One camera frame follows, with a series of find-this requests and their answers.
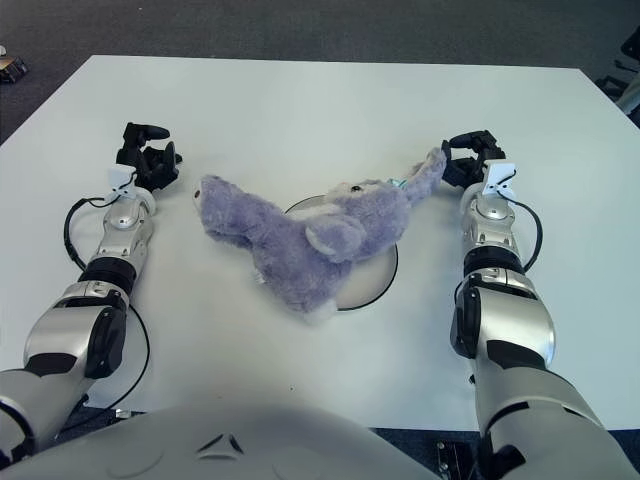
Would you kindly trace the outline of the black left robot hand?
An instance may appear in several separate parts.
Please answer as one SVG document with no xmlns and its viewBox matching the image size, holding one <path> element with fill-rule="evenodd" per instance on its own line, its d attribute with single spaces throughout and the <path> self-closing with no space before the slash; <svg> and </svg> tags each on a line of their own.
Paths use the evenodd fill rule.
<svg viewBox="0 0 640 480">
<path fill-rule="evenodd" d="M 123 133 L 123 145 L 116 154 L 116 163 L 133 167 L 134 184 L 149 192 L 164 189 L 178 178 L 177 166 L 183 161 L 173 141 L 163 149 L 148 146 L 152 140 L 166 140 L 170 132 L 159 126 L 129 122 Z"/>
</svg>

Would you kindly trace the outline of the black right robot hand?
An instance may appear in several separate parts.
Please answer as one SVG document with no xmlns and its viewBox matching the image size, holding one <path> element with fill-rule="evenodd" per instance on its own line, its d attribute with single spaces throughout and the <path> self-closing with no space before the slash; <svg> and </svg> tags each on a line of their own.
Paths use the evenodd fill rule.
<svg viewBox="0 0 640 480">
<path fill-rule="evenodd" d="M 476 156 L 454 159 L 453 149 L 471 150 Z M 464 189 L 483 181 L 484 168 L 489 160 L 506 159 L 505 152 L 488 130 L 468 132 L 443 140 L 441 150 L 446 157 L 443 181 L 452 187 Z"/>
</svg>

